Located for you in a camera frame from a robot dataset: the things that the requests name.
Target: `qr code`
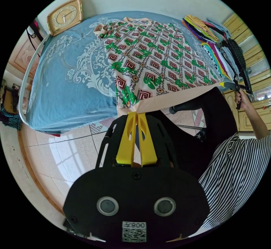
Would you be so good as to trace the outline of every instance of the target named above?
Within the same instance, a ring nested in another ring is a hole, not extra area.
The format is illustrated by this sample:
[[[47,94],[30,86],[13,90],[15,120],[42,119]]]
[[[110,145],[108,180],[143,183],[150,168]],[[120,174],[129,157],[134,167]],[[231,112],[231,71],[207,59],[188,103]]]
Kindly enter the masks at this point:
[[[123,222],[122,241],[126,242],[146,242],[146,223]]]

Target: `white tile floor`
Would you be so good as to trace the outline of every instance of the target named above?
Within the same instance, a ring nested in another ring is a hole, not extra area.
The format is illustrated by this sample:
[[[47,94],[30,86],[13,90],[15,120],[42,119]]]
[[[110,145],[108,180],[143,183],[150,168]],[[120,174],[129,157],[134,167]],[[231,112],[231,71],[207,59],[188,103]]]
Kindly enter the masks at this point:
[[[191,111],[168,114],[175,124],[195,126]],[[195,130],[184,129],[195,135]],[[44,190],[60,207],[69,188],[81,175],[95,168],[98,152],[105,132],[91,134],[90,126],[74,129],[61,137],[40,133],[23,125],[25,151]],[[140,153],[135,147],[134,161],[140,163]]]

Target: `clock face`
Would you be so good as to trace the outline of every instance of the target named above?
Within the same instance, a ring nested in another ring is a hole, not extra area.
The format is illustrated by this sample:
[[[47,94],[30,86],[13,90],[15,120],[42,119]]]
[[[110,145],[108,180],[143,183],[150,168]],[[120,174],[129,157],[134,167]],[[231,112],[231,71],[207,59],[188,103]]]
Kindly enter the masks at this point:
[[[73,5],[60,8],[53,18],[53,24],[58,28],[68,26],[76,17],[77,9]]]

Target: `person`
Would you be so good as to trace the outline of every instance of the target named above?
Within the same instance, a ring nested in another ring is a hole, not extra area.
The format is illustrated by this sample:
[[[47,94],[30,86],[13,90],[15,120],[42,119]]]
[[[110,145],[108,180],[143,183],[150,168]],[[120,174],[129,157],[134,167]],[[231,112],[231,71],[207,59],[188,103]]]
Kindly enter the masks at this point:
[[[163,123],[175,147],[179,168],[199,180],[210,208],[202,227],[212,229],[234,215],[259,184],[271,156],[271,133],[243,90],[235,92],[235,102],[244,109],[256,139],[239,138],[232,111],[217,87],[193,101],[196,103],[192,105],[198,106],[190,110],[202,108],[205,117],[203,142],[181,130],[161,111],[146,115]]]

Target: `bed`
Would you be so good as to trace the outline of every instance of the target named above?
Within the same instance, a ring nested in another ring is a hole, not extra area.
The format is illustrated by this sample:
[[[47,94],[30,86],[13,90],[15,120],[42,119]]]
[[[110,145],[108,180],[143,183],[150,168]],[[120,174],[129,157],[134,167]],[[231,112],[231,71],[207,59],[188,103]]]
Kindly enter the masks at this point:
[[[55,37],[47,36],[34,76],[26,115],[19,99],[19,114],[30,128],[48,134],[62,134],[73,128],[117,115],[115,82],[103,43],[93,30],[98,24],[124,17],[151,18],[172,23],[188,44],[209,67],[211,59],[200,42],[180,20],[151,12],[113,12],[85,19],[82,23]],[[21,90],[31,69],[29,63]]]

